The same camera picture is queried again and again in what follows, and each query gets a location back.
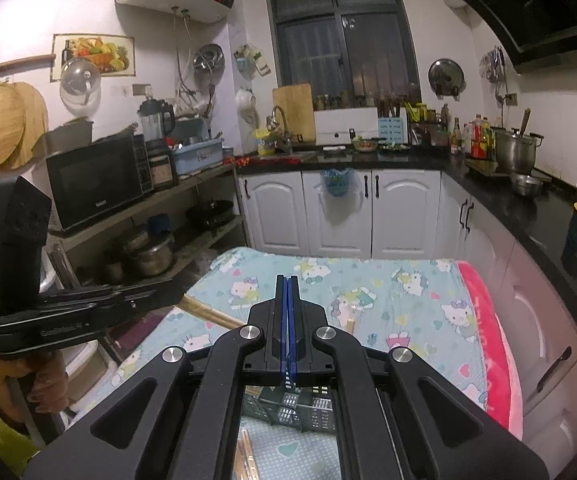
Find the person's arm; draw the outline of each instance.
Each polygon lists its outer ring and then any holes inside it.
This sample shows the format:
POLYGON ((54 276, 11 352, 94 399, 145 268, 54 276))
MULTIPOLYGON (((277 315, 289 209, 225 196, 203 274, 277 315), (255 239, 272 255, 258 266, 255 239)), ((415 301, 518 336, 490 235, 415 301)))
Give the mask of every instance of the person's arm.
POLYGON ((67 375, 61 352, 44 364, 37 360, 0 359, 0 457, 11 470, 21 475, 26 463, 37 452, 30 438, 24 434, 24 420, 20 410, 12 403, 6 379, 24 377, 36 370, 36 380, 29 396, 37 402, 38 412, 59 412, 66 407, 67 375))

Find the microwave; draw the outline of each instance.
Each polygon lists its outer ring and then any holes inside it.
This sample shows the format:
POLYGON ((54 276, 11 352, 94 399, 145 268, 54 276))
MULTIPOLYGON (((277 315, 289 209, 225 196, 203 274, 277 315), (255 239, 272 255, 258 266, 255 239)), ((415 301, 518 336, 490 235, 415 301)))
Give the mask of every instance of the microwave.
POLYGON ((37 164, 33 184, 53 201, 48 228, 72 234, 153 190, 143 135, 120 133, 37 164))

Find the teal heart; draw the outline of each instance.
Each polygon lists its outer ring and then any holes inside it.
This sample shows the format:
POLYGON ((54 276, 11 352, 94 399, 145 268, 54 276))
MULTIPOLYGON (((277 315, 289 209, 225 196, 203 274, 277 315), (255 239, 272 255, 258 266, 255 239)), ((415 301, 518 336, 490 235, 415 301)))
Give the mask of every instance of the teal heart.
POLYGON ((299 442, 291 442, 290 444, 282 444, 278 446, 278 452, 280 455, 284 455, 286 458, 291 458, 293 454, 297 451, 299 447, 299 442))

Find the fruit poster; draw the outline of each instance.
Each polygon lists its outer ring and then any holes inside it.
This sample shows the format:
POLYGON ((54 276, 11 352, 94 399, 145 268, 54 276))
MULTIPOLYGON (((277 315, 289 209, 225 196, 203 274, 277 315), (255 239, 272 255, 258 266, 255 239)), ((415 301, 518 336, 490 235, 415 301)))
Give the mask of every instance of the fruit poster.
POLYGON ((109 34, 54 34, 55 63, 51 81, 59 81, 66 63, 73 57, 91 61, 105 76, 135 75, 135 38, 109 34))

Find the window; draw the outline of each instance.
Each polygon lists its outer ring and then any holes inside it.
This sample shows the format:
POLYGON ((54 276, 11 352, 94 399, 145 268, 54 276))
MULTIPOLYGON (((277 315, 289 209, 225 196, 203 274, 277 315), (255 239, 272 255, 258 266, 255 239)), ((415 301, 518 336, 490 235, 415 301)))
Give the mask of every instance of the window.
POLYGON ((313 98, 409 94, 419 87, 401 0, 271 0, 283 84, 313 98))

